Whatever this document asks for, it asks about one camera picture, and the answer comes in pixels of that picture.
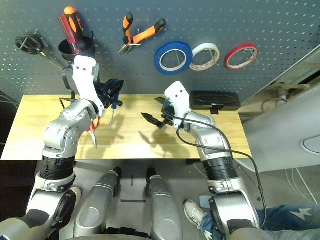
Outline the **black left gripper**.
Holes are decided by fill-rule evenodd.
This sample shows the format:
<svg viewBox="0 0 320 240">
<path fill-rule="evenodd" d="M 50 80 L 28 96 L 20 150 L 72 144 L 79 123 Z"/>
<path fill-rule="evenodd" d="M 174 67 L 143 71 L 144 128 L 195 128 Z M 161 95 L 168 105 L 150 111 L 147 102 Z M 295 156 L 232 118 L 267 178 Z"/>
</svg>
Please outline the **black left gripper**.
<svg viewBox="0 0 320 240">
<path fill-rule="evenodd" d="M 96 94 L 105 109 L 107 109 L 109 106 L 121 107 L 123 105 L 122 101 L 113 98 L 114 94 L 121 91 L 123 85 L 124 81 L 119 79 L 110 79 L 105 83 L 95 83 Z"/>
</svg>

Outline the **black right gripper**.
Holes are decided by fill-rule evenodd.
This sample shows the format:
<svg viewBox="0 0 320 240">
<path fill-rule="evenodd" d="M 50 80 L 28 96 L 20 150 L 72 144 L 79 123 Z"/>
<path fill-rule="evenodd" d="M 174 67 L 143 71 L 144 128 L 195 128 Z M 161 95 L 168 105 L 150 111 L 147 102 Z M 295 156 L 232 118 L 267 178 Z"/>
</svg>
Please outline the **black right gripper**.
<svg viewBox="0 0 320 240">
<path fill-rule="evenodd" d="M 149 113 L 142 112 L 141 115 L 145 120 L 147 120 L 152 125 L 155 125 L 157 128 L 162 129 L 166 124 L 173 126 L 174 125 L 174 116 L 175 116 L 175 109 L 170 102 L 163 97 L 157 97 L 155 100 L 162 105 L 161 109 L 161 116 L 164 121 L 159 121 L 158 119 L 154 118 Z"/>
</svg>

